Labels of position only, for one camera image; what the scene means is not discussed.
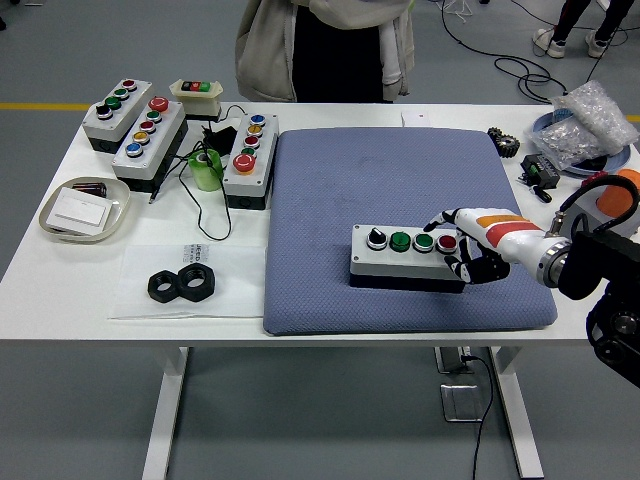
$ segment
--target black gear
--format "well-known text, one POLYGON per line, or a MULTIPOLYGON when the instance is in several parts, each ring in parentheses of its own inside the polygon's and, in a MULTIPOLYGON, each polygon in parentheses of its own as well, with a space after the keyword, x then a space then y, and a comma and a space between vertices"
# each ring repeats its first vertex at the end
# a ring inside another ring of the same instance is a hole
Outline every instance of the black gear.
POLYGON ((489 135, 493 143, 495 143, 496 139, 502 136, 502 130, 496 127, 491 127, 489 130, 487 130, 487 135, 489 135))
POLYGON ((511 135, 503 135, 495 140, 496 149, 502 158, 515 157, 520 148, 520 141, 511 135))

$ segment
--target orange stripe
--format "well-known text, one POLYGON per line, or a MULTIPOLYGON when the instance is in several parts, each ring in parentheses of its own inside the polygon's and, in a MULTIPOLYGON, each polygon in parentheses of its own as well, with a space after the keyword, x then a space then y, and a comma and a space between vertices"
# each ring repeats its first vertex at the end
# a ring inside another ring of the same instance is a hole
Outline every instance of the orange stripe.
POLYGON ((527 219, 520 215, 487 215, 486 217, 480 217, 476 222, 482 228, 487 228, 494 223, 502 222, 526 222, 527 219))
POLYGON ((499 223, 489 229, 487 232, 487 240, 489 240, 493 248, 496 248, 500 240, 502 240, 502 237, 507 233, 520 232, 523 230, 540 230, 540 228, 531 222, 499 223))

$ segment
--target sneaker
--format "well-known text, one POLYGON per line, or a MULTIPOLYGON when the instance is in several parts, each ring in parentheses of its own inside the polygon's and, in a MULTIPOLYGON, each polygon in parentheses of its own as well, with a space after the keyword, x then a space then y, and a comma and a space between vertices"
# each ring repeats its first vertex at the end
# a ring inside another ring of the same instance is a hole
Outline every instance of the sneaker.
POLYGON ((604 40, 596 40, 596 31, 591 30, 584 39, 589 45, 589 56, 592 58, 600 58, 607 49, 607 42, 604 40))
POLYGON ((565 41, 551 40, 553 37, 553 28, 545 30, 541 28, 533 34, 533 43, 545 51, 551 58, 564 57, 565 41))

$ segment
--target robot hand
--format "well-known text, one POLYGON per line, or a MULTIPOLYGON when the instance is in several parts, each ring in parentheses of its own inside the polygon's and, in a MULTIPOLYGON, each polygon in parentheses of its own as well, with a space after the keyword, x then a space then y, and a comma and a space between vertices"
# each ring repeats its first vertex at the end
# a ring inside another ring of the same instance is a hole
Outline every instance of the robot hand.
POLYGON ((451 223, 460 232, 460 256, 445 261, 466 283, 479 284, 509 275, 510 263, 521 263, 538 283, 557 287, 564 259, 571 243, 568 239, 544 232, 529 220, 510 210, 498 208, 459 208, 436 215, 426 227, 451 223), (481 256, 471 257, 469 239, 477 242, 481 256))

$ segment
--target green tape roll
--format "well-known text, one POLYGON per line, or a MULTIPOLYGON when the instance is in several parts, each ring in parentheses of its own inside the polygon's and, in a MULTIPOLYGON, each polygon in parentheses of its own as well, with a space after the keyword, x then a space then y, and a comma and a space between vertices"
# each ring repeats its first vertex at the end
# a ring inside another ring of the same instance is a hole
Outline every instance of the green tape roll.
POLYGON ((207 149, 207 153, 209 154, 213 168, 207 165, 204 150, 198 150, 192 153, 188 163, 198 188, 205 192, 213 192, 220 188, 220 180, 223 176, 222 163, 220 162, 218 152, 207 149))

